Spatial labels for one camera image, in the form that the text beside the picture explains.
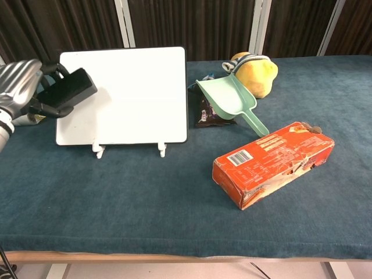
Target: blue tablecloth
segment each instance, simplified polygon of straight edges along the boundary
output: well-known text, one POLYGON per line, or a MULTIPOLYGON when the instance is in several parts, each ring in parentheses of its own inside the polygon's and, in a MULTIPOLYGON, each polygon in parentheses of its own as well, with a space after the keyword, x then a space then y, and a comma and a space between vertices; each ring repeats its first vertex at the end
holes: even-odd
MULTIPOLYGON (((212 161, 257 135, 241 119, 195 128, 196 93, 188 141, 169 145, 164 159, 156 145, 136 145, 109 146, 98 160, 90 146, 57 146, 53 120, 16 127, 0 154, 1 245, 372 259, 372 57, 273 60, 278 77, 254 112, 270 131, 294 121, 322 127, 335 141, 326 164, 240 211, 212 181, 212 161)), ((223 76, 221 62, 187 63, 188 84, 210 72, 223 76)))

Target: white whiteboard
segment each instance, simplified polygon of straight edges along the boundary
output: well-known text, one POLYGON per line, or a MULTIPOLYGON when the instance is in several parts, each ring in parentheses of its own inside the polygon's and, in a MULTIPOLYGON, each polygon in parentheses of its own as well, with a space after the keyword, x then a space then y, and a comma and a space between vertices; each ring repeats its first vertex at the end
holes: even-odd
POLYGON ((185 142, 187 89, 182 47, 64 52, 98 92, 57 120, 58 145, 185 142))

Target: yellow plush toy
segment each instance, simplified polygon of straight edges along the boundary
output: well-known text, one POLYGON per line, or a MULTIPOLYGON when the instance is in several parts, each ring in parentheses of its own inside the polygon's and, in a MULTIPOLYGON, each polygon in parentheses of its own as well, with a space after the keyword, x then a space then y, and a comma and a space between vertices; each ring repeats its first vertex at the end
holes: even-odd
POLYGON ((269 57, 249 52, 235 54, 222 67, 227 73, 234 74, 259 99, 270 93, 273 80, 278 74, 278 66, 269 57))

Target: green dustpan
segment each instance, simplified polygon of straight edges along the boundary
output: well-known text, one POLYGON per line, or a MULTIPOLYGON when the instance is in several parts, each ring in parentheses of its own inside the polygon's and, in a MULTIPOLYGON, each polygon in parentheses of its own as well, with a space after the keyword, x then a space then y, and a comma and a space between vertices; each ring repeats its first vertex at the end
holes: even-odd
POLYGON ((215 80, 197 80, 196 83, 218 116, 230 120, 241 115, 257 135, 263 137, 269 134, 265 125, 252 112, 257 106, 256 98, 233 74, 215 80))

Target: orange box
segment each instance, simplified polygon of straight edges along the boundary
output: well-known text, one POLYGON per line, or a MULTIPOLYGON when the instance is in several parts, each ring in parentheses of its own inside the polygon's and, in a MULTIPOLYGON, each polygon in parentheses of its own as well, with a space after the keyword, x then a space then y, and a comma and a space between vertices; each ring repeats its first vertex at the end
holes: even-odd
POLYGON ((244 210, 310 169, 323 164, 334 141, 295 122, 213 162, 213 180, 244 210))

